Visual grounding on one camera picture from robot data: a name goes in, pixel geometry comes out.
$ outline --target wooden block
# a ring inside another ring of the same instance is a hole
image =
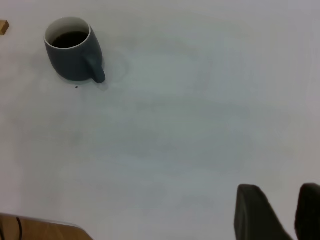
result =
[[[0,20],[0,35],[5,35],[8,28],[9,28],[8,21]]]

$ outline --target white table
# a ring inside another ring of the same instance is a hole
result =
[[[248,183],[294,236],[299,189],[320,183],[319,11],[316,0],[2,0],[0,212],[95,240],[230,240]],[[106,84],[52,68],[43,34],[63,16],[92,25]]]

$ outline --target white surface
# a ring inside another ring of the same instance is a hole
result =
[[[319,1],[0,5],[0,212],[95,240],[230,240],[249,183],[294,236],[299,188],[320,183]],[[55,73],[43,35],[63,16],[91,24],[107,85]]]

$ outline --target mug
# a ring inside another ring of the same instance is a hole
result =
[[[87,37],[83,41],[75,39],[78,40],[77,45],[66,48],[54,46],[59,37],[79,32],[82,36],[83,33],[87,34]],[[65,79],[84,81],[92,78],[98,84],[105,81],[101,48],[93,29],[86,21],[78,17],[62,17],[54,21],[44,34],[44,43],[53,68]]]

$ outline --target dark liquid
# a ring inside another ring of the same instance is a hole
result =
[[[60,49],[67,49],[81,44],[88,37],[82,31],[71,31],[59,36],[53,41],[52,46]]]

